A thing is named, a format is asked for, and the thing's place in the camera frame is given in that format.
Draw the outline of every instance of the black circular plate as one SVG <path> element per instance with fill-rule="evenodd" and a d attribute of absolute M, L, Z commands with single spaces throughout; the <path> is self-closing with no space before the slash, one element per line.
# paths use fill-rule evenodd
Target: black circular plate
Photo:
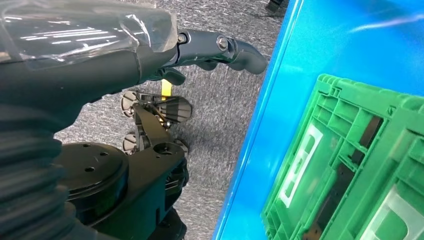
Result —
<path fill-rule="evenodd" d="M 53 163 L 65 168 L 59 184 L 69 188 L 68 201 L 83 224 L 101 218 L 125 196 L 129 165 L 118 148 L 94 142 L 64 144 Z"/>

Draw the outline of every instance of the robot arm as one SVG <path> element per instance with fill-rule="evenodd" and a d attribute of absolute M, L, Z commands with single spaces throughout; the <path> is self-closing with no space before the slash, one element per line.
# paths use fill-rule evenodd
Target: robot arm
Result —
<path fill-rule="evenodd" d="M 62 151 L 54 133 L 70 126 L 84 104 L 147 80 L 166 78 L 182 84 L 184 76 L 173 67 L 195 64 L 212 70 L 223 63 L 259 74 L 267 66 L 265 58 L 245 42 L 213 32 L 178 32 L 171 14 L 144 5 L 14 0 L 3 1 L 0 9 L 2 240 L 112 239 L 76 220 L 75 208 L 64 204 L 68 189 L 58 185 L 64 171 L 52 164 Z M 184 158 L 174 144 L 162 144 L 172 138 L 154 115 L 141 107 L 134 110 L 139 124 L 159 137 L 153 136 L 150 148 L 128 156 L 128 162 L 146 175 L 152 173 L 149 168 L 157 174 L 128 183 L 134 194 L 126 203 L 156 194 L 152 184 L 165 181 Z M 167 156 L 165 150 L 173 155 Z M 153 164 L 158 151 L 170 159 L 167 164 Z M 131 166 L 128 174 L 130 180 L 131 175 L 140 177 Z M 131 212 L 129 206 L 122 205 L 123 211 Z M 123 215 L 115 219 L 132 224 L 132 229 L 143 228 L 142 222 Z M 114 224 L 103 223 L 102 232 Z"/>

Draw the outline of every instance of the plastic wrap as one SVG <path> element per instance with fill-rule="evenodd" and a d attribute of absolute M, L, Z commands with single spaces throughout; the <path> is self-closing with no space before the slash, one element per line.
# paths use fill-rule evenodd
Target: plastic wrap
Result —
<path fill-rule="evenodd" d="M 140 46 L 164 52 L 177 43 L 175 16 L 149 3 L 11 0 L 0 9 L 0 63 L 49 68 Z"/>

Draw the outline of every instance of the green plastic crate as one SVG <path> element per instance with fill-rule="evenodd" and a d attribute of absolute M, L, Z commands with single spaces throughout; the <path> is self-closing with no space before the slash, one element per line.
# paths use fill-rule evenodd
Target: green plastic crate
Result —
<path fill-rule="evenodd" d="M 424 240 L 388 207 L 424 226 L 424 98 L 323 74 L 306 109 L 262 212 L 268 239 Z"/>

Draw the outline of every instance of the gray carpet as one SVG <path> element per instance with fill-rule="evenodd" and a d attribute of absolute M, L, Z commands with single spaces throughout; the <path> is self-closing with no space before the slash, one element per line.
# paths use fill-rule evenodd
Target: gray carpet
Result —
<path fill-rule="evenodd" d="M 259 0 L 153 3 L 176 13 L 180 28 L 222 32 L 254 45 L 268 58 L 283 15 L 269 16 L 265 11 L 267 2 Z M 195 66 L 180 70 L 187 76 L 186 83 L 174 86 L 172 93 L 191 102 L 193 116 L 172 129 L 190 148 L 190 184 L 176 208 L 188 226 L 187 239 L 207 240 L 212 236 L 264 74 L 237 72 L 223 65 L 210 72 Z M 133 89 L 160 94 L 161 83 L 148 82 Z M 120 148 L 123 137 L 134 127 L 132 120 L 121 113 L 121 94 L 107 95 L 86 105 L 75 124 L 59 132 L 56 138 L 64 143 L 100 142 Z"/>

